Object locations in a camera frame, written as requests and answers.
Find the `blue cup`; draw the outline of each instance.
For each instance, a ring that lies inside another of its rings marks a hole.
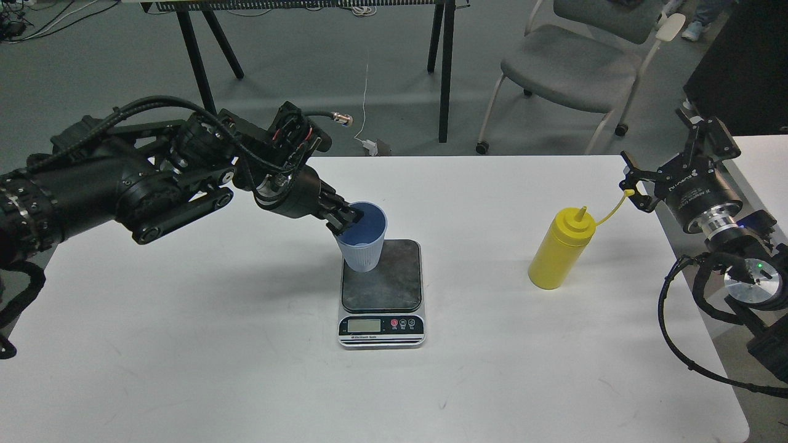
[[[368,272],[375,269],[381,259],[383,239],[386,234],[388,220],[386,214],[376,204],[356,202],[350,205],[361,210],[364,216],[354,223],[347,231],[335,236],[336,244],[342,251],[342,257],[350,269],[356,272]]]

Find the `digital kitchen scale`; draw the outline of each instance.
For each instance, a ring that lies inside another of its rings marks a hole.
[[[375,269],[342,268],[338,337],[346,348],[416,348],[424,341],[421,248],[385,240]]]

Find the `yellow cap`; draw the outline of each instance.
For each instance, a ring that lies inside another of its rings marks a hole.
[[[586,246],[597,231],[597,224],[591,214],[585,212],[586,209],[586,207],[562,209],[550,226],[553,235],[569,246]]]

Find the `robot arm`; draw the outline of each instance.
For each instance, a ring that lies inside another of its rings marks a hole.
[[[117,127],[145,110],[188,108],[186,121]],[[25,260],[109,220],[148,244],[226,206],[230,182],[258,206],[289,218],[312,215],[342,233],[362,213],[307,165],[331,138],[305,112],[286,102],[268,129],[222,110],[218,115],[181,99],[136,100],[108,117],[85,116],[52,137],[52,154],[34,154],[26,168],[0,176],[0,269],[25,272],[31,284],[0,311],[0,329],[38,295],[43,272]],[[0,359],[15,348],[0,334]]]
[[[747,344],[749,353],[779,380],[788,382],[788,315],[766,326],[752,311],[777,311],[788,307],[788,247],[784,244],[775,247],[771,243],[776,220],[765,210],[736,218],[742,209],[742,200],[724,180],[719,165],[738,157],[741,152],[725,125],[716,118],[691,122],[681,110],[677,114],[689,128],[684,151],[657,171],[639,169],[633,159],[622,152],[627,169],[619,187],[635,191],[630,200],[637,209],[652,212],[664,201],[685,233],[705,235],[708,252],[687,258],[682,264],[682,267],[687,264],[699,266],[692,287],[695,303],[712,318],[747,326],[754,336]],[[653,195],[638,191],[640,181],[654,183]],[[705,299],[705,288],[713,273],[723,275],[729,294],[725,301],[732,313],[713,307]],[[672,270],[671,275],[675,274],[677,272]],[[666,281],[663,298],[669,285],[667,278]],[[667,336],[665,338],[673,350],[674,346]],[[702,369],[694,362],[689,367]],[[759,392],[786,396],[785,390]]]

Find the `bottle nozzle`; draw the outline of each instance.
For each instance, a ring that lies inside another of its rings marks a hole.
[[[576,222],[582,222],[583,221],[583,217],[585,217],[585,210],[587,210],[587,209],[588,209],[588,207],[585,207],[585,206],[580,208],[580,210],[578,210],[578,213],[574,215],[574,220]]]

